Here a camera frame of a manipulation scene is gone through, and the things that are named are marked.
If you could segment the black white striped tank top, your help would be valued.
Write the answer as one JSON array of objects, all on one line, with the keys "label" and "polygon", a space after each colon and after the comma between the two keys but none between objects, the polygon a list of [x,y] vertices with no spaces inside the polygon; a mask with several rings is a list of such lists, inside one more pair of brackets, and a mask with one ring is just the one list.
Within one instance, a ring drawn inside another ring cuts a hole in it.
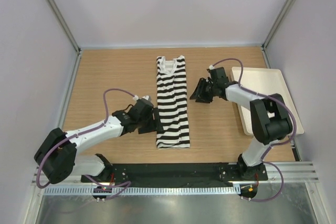
[{"label": "black white striped tank top", "polygon": [[188,149],[191,143],[185,57],[180,55],[167,60],[164,56],[158,56],[156,65],[156,100],[163,128],[156,134],[156,147]]}]

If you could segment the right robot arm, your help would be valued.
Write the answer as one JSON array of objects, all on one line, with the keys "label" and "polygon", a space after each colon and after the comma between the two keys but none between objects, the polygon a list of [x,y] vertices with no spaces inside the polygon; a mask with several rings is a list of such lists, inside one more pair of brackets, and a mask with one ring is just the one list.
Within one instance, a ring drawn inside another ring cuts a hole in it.
[{"label": "right robot arm", "polygon": [[229,81],[223,67],[210,66],[208,78],[200,78],[190,96],[198,103],[211,103],[214,97],[236,103],[250,111],[253,138],[237,160],[236,172],[243,180],[251,180],[261,169],[271,149],[294,130],[292,113],[280,94],[264,95]]}]

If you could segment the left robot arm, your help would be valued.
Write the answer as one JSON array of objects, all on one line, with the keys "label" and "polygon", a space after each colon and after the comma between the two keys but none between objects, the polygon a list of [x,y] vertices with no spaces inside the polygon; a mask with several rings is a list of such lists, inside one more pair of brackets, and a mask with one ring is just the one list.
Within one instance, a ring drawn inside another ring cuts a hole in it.
[{"label": "left robot arm", "polygon": [[146,98],[138,99],[126,110],[118,110],[95,124],[64,132],[55,128],[36,152],[37,178],[44,174],[50,184],[58,184],[70,175],[81,175],[107,182],[113,166],[101,154],[80,156],[83,151],[111,138],[138,131],[139,134],[162,132],[159,110]]}]

